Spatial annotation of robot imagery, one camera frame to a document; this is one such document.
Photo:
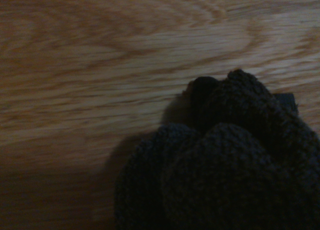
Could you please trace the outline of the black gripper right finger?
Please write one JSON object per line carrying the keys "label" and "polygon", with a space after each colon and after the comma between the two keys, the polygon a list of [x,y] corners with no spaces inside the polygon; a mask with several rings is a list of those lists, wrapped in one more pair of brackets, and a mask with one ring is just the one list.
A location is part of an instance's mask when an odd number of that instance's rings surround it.
{"label": "black gripper right finger", "polygon": [[296,104],[295,96],[293,93],[276,93],[274,94],[274,97],[283,107],[289,109],[290,111],[293,111],[297,115],[299,114],[298,105]]}

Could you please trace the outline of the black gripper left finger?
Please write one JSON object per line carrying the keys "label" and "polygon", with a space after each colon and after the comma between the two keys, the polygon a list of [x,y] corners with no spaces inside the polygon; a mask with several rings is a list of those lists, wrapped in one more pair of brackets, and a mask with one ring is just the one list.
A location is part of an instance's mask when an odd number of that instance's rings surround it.
{"label": "black gripper left finger", "polygon": [[201,108],[210,94],[218,87],[219,83],[220,82],[213,77],[201,76],[190,84],[190,116],[194,128],[201,133],[205,132],[199,123]]}

